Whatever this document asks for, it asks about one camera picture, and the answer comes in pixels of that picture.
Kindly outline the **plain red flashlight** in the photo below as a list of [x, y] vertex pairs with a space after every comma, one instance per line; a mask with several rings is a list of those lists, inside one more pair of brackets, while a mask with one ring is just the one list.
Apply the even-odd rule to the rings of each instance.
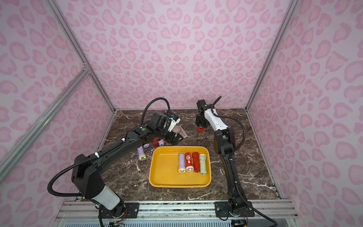
[[198, 173], [200, 172], [199, 153], [198, 152], [192, 153], [192, 158], [193, 158], [194, 172]]

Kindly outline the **purple flashlight group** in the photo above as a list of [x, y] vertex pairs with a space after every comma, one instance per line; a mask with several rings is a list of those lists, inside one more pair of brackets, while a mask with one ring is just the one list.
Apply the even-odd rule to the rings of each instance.
[[184, 174], [186, 172], [185, 154], [184, 153], [180, 153], [178, 157], [179, 157], [178, 172], [180, 174]]

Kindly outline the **pale green flashlight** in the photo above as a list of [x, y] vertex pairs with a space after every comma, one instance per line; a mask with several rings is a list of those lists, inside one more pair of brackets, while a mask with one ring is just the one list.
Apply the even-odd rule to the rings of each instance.
[[207, 156], [206, 154], [199, 155], [199, 171], [202, 175], [207, 174], [207, 165], [206, 165]]

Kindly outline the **red white flashlight emblem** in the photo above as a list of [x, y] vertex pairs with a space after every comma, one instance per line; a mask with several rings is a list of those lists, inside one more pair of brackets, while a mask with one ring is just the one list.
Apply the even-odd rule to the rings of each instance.
[[192, 162], [192, 155], [190, 152], [185, 153], [185, 159], [186, 159], [186, 171], [192, 172], [194, 170], [194, 165]]

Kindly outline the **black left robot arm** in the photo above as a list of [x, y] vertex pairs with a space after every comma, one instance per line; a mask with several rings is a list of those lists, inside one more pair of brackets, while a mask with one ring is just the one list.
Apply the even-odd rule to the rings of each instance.
[[124, 201], [104, 183], [101, 175], [130, 151], [153, 142], [154, 139], [163, 139], [176, 145], [184, 137], [174, 131], [139, 124], [127, 132], [123, 139], [103, 150], [87, 157], [83, 154], [77, 156], [77, 166], [72, 170], [71, 181], [85, 199], [98, 204], [116, 217], [121, 216], [125, 210]]

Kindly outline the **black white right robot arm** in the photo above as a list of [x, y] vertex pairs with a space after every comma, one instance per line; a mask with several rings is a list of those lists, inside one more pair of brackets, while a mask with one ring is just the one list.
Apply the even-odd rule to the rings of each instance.
[[202, 128], [211, 126], [214, 130], [214, 150], [219, 155], [227, 181], [228, 212], [232, 216], [243, 214], [247, 207], [247, 198], [240, 184], [234, 153], [237, 151], [234, 129], [228, 127], [222, 116], [217, 115], [216, 110], [210, 105], [198, 108], [199, 115], [196, 117], [196, 125]]

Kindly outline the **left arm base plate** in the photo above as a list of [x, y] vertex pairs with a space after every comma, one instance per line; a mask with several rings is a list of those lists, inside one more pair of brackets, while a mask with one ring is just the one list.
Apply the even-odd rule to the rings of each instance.
[[126, 202], [118, 204], [114, 209], [108, 210], [103, 205], [99, 207], [99, 218], [137, 218], [140, 204], [138, 202]]

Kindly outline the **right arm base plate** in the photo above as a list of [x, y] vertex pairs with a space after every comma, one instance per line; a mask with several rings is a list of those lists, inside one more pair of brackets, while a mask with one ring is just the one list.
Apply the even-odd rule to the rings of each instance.
[[251, 208], [252, 203], [242, 202], [242, 205], [232, 205], [230, 201], [217, 201], [214, 202], [215, 214], [218, 218], [246, 218], [254, 217], [255, 212]]

